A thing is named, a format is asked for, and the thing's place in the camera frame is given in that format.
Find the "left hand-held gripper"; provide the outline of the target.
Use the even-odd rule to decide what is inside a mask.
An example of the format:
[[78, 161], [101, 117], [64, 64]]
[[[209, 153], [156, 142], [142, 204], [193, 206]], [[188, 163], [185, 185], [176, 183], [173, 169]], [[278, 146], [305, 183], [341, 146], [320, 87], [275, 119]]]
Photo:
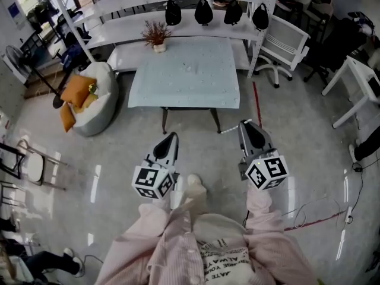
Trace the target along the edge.
[[135, 167], [131, 186], [140, 197], [164, 200], [170, 195], [179, 176], [175, 169], [178, 149], [178, 135], [165, 135]]

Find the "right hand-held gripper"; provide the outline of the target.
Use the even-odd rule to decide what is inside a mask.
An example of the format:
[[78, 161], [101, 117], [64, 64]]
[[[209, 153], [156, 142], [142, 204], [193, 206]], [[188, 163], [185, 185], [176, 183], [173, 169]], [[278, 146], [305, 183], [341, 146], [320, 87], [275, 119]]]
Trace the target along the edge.
[[[251, 123], [251, 139], [246, 124]], [[273, 147], [268, 133], [251, 119], [241, 121], [237, 127], [240, 149], [244, 158], [238, 164], [240, 178], [259, 191], [278, 187], [287, 177], [289, 169], [284, 156]]]

